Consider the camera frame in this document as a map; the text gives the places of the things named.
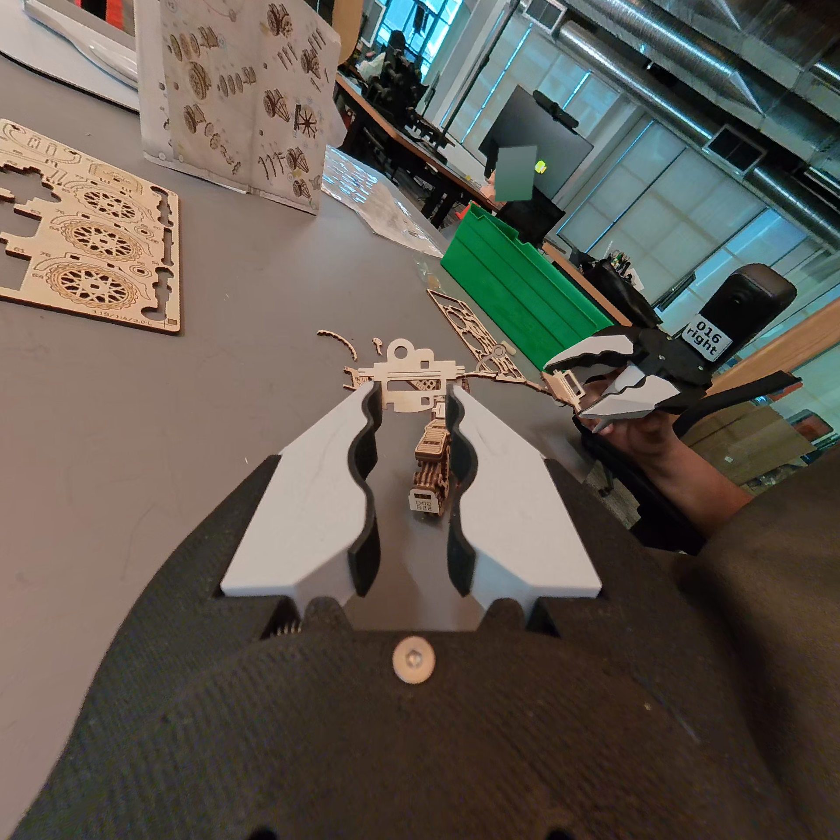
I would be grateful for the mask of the slatted wooden model part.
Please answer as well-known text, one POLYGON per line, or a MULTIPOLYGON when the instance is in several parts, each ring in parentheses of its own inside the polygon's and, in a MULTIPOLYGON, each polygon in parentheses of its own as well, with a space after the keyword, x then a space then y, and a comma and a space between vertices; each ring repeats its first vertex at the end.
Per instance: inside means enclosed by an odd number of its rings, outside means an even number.
POLYGON ((557 402, 571 406, 575 412, 581 410, 586 392, 572 371, 543 371, 541 377, 557 402))

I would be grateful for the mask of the wooden train model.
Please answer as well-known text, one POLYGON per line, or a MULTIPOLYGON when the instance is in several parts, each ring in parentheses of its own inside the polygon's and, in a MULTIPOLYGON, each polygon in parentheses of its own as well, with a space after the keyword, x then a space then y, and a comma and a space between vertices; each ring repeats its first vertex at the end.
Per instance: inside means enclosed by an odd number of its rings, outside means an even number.
POLYGON ((450 447, 445 399, 438 398, 432 418, 415 448, 417 470, 408 494, 412 511, 436 517, 443 515, 449 491, 450 447))

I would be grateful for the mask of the black bag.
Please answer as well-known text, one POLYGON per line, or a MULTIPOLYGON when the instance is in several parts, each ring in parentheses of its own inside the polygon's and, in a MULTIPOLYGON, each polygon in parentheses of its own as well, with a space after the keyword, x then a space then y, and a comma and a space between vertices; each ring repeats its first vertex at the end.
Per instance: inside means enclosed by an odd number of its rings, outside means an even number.
POLYGON ((626 316, 634 327, 653 329, 662 323, 652 305, 634 287, 630 279, 617 271, 611 260, 594 259, 586 253, 580 253, 579 257, 583 277, 626 316))

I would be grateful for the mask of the printed instruction booklet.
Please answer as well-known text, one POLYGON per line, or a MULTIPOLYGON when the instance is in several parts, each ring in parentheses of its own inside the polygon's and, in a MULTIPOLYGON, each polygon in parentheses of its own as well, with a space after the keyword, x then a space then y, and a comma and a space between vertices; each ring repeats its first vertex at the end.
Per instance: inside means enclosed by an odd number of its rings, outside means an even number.
POLYGON ((315 2, 133 3, 143 156, 317 215, 341 40, 315 2))

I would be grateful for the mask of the black webcam bar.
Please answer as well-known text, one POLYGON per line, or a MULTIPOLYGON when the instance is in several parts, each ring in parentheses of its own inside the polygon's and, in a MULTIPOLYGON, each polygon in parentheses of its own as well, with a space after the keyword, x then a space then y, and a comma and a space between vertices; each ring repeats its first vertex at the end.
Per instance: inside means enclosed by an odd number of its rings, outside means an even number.
POLYGON ((551 100, 540 90, 533 91, 532 97, 537 105, 549 114, 553 121, 561 123, 572 132, 576 131, 579 126, 579 121, 564 111, 556 101, 551 100))

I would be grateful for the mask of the clear plastic bag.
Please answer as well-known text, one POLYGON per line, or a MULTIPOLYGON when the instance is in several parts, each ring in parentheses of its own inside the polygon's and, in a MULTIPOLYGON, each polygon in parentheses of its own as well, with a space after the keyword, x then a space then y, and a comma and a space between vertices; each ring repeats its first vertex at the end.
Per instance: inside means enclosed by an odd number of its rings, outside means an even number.
POLYGON ((413 220, 407 206, 373 174, 344 152, 327 145, 321 190, 353 210, 379 236, 418 253, 442 258, 443 253, 413 220))

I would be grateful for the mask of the wooden part with loop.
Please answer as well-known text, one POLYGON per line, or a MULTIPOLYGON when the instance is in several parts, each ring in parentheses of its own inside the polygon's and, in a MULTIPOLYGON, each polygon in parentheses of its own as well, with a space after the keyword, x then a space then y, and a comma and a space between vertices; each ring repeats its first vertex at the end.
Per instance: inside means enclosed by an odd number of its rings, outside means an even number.
POLYGON ((466 368, 453 360, 435 360, 430 349, 416 349, 407 339, 392 341, 383 361, 372 367, 345 367, 350 383, 346 390, 357 390, 368 382, 381 387, 381 408, 395 413, 435 413, 445 405, 450 383, 463 379, 466 368))

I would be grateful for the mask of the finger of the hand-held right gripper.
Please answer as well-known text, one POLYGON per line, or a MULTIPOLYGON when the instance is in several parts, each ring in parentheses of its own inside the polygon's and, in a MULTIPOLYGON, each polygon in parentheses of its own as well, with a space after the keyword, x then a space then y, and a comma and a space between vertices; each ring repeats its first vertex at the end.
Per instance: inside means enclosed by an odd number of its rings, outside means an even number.
POLYGON ((628 364, 578 416, 595 422, 595 430, 600 431, 615 421, 643 418, 675 397, 680 397, 680 389, 673 382, 628 364))
POLYGON ((623 377, 627 380, 642 380, 642 372, 632 361, 642 331, 637 327, 605 328, 552 357, 543 366, 543 372, 550 375, 577 369, 591 370, 598 365, 610 371, 620 371, 628 366, 631 372, 623 377))

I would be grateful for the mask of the white plastic tray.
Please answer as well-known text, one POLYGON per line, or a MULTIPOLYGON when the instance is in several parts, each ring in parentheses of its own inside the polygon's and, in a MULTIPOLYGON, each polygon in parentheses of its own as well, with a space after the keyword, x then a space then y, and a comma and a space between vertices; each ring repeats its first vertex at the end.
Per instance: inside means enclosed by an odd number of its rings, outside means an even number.
POLYGON ((137 90, 138 62, 133 24, 108 21, 105 1, 23 1, 26 15, 73 45, 90 63, 137 90))

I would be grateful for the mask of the wooden puzzle sheet with wheels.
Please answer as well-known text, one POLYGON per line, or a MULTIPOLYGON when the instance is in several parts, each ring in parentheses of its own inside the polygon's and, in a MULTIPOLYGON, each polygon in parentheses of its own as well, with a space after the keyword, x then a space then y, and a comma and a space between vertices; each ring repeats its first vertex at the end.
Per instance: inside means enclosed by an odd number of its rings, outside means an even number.
POLYGON ((2 299, 159 333, 182 330, 180 207, 170 190, 69 145, 1 121, 3 175, 36 175, 49 197, 2 204, 37 224, 2 230, 2 252, 25 263, 2 299))

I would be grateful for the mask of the cardboard boxes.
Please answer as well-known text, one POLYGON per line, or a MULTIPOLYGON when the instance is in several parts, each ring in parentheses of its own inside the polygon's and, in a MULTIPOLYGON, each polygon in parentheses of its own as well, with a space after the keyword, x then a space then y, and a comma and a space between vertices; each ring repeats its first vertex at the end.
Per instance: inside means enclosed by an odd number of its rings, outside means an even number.
POLYGON ((785 418, 747 402, 695 423, 682 440, 737 486, 757 494, 776 486, 838 442, 838 432, 810 410, 785 418))

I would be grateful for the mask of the person's brown clothing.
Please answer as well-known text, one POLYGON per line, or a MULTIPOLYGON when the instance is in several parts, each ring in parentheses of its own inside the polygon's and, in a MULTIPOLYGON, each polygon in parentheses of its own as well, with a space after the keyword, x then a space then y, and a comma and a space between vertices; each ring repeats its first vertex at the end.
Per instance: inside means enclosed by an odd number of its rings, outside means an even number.
POLYGON ((838 838, 838 447, 753 497, 674 574, 710 618, 759 754, 808 838, 838 838))

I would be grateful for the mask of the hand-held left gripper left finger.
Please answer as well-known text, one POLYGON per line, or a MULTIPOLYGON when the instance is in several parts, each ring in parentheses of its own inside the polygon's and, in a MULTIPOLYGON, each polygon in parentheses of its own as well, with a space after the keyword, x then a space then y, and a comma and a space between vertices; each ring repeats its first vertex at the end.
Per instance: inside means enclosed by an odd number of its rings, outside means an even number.
POLYGON ((364 597, 380 568, 375 500, 382 386, 362 384, 280 452, 221 581, 226 596, 281 595, 296 607, 364 597))

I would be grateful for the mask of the person's right hand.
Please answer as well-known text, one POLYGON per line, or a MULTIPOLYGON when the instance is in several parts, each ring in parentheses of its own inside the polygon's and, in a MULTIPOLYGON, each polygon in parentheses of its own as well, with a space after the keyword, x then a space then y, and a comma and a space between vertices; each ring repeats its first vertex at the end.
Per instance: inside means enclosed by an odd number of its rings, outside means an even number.
POLYGON ((640 418, 615 420, 596 433, 640 466, 660 466, 676 456, 681 446, 675 421, 676 415, 654 411, 640 418))

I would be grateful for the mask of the silver ventilation duct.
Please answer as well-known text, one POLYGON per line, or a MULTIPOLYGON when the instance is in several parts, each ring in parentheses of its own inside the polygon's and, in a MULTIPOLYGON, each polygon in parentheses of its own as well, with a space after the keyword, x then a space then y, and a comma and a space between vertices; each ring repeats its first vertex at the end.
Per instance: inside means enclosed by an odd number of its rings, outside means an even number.
POLYGON ((722 126, 681 100, 648 70, 624 58, 586 28, 571 22, 560 29, 559 42, 591 65, 605 81, 614 82, 636 105, 677 134, 708 161, 780 215, 798 225, 820 245, 836 253, 839 248, 838 211, 792 174, 768 162, 764 155, 745 171, 711 151, 722 126))

